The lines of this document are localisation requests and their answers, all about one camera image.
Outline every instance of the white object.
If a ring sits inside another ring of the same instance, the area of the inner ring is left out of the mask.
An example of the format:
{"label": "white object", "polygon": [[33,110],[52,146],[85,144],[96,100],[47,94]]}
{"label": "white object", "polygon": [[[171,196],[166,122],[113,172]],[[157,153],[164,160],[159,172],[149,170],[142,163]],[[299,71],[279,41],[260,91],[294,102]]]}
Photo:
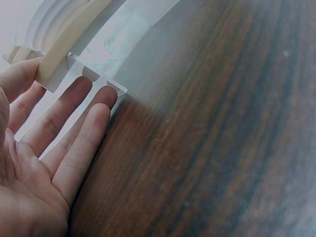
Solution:
{"label": "white object", "polygon": [[102,21],[97,16],[110,2],[27,0],[24,5],[27,15],[22,17],[28,24],[27,31],[16,34],[15,45],[22,47],[17,53],[21,56],[15,61],[25,59],[28,49],[33,50],[32,54],[38,51],[38,56],[44,56],[37,77],[52,92],[73,67],[92,81],[104,80],[119,95],[125,94],[127,89],[112,78],[146,31],[179,0],[127,0],[108,22],[101,22],[104,26],[80,55],[71,53],[75,42],[80,42],[78,39],[91,22]]}

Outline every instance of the wood grain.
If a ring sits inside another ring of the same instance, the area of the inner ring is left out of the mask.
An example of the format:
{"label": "wood grain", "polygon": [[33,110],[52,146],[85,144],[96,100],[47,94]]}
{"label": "wood grain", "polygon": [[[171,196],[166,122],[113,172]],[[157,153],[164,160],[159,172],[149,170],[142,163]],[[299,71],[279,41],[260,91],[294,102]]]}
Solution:
{"label": "wood grain", "polygon": [[315,7],[181,0],[117,75],[69,236],[316,236]]}

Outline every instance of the hand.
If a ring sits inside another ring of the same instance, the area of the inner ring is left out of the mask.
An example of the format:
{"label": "hand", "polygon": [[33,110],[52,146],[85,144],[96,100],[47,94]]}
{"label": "hand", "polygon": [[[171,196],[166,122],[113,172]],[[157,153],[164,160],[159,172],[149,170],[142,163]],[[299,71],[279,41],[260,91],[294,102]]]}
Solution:
{"label": "hand", "polygon": [[102,88],[59,144],[39,160],[92,83],[78,78],[16,142],[14,134],[45,93],[34,82],[38,64],[39,59],[24,61],[0,75],[0,236],[67,232],[70,208],[117,100],[115,90]]}

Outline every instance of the finger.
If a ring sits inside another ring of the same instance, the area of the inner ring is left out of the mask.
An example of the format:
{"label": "finger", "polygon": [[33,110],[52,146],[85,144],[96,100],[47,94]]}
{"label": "finger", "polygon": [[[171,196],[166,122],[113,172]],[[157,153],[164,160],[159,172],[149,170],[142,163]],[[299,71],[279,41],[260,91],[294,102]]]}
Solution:
{"label": "finger", "polygon": [[20,97],[11,104],[8,128],[11,129],[13,134],[25,123],[35,105],[45,95],[45,92],[46,90],[35,81],[28,91],[20,95]]}
{"label": "finger", "polygon": [[87,78],[78,78],[35,123],[21,142],[28,144],[39,157],[56,138],[69,116],[82,103],[91,88],[92,83]]}
{"label": "finger", "polygon": [[69,130],[69,132],[61,139],[61,141],[50,151],[48,152],[43,158],[42,162],[49,170],[51,174],[51,179],[54,177],[61,161],[65,157],[65,155],[70,150],[71,146],[75,142],[83,122],[85,121],[89,111],[91,108],[96,104],[105,104],[110,109],[114,106],[118,99],[117,92],[109,86],[105,86],[99,90],[99,92],[95,95],[89,106],[80,116],[78,121],[74,124],[74,126]]}
{"label": "finger", "polygon": [[74,145],[61,162],[52,184],[60,191],[69,206],[97,152],[110,119],[110,109],[97,104],[90,110]]}
{"label": "finger", "polygon": [[0,74],[0,87],[9,103],[31,87],[40,60],[36,58],[16,63]]}

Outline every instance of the dark wooden surface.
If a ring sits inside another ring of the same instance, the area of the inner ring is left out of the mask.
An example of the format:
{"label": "dark wooden surface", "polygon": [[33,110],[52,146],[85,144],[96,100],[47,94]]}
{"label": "dark wooden surface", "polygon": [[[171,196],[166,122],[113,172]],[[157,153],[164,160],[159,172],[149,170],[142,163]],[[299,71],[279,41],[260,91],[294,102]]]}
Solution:
{"label": "dark wooden surface", "polygon": [[130,89],[71,236],[316,236],[316,1],[181,0]]}

